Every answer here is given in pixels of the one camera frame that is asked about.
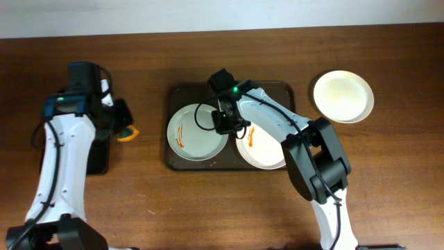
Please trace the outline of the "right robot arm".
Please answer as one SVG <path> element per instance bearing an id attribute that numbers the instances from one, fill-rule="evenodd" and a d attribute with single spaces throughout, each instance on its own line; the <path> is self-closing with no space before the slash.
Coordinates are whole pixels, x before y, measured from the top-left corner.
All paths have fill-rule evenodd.
<path id="1" fill-rule="evenodd" d="M 346 194 L 351 165 L 333 125 L 311 120 L 280 105 L 255 82 L 236 81 L 226 69 L 208 79 L 217 108 L 213 131 L 246 132 L 258 125 L 280 143 L 290 181 L 315 212 L 323 249 L 357 250 Z"/>

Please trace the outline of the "orange green scrub sponge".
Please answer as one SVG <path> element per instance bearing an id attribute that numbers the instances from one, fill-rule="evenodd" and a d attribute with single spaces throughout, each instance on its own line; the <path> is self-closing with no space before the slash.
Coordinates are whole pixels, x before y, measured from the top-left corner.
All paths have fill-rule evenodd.
<path id="1" fill-rule="evenodd" d="M 134 140 L 138 135 L 139 131 L 133 125 L 129 125 L 117 133 L 117 141 L 129 142 Z"/>

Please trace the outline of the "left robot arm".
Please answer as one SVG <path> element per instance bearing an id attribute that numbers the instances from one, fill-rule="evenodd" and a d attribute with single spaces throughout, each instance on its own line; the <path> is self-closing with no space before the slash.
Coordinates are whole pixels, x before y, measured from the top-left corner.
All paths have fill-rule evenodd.
<path id="1" fill-rule="evenodd" d="M 108 167 L 110 139 L 138 134 L 123 99 L 113 99 L 112 77 L 93 62 L 72 62 L 69 84 L 44 104 L 45 131 L 40 180 L 22 226 L 10 227 L 7 249 L 109 249 L 86 220 L 88 174 Z"/>

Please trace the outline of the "pale green plate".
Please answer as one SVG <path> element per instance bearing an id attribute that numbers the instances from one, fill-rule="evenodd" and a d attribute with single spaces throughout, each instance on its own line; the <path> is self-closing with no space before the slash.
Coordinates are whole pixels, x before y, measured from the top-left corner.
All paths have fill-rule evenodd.
<path id="1" fill-rule="evenodd" d="M 216 156 L 225 147 L 228 135 L 205 131 L 196 125 L 194 114 L 198 104 L 189 104 L 169 120 L 166 135 L 172 150 L 181 158 L 203 161 Z"/>

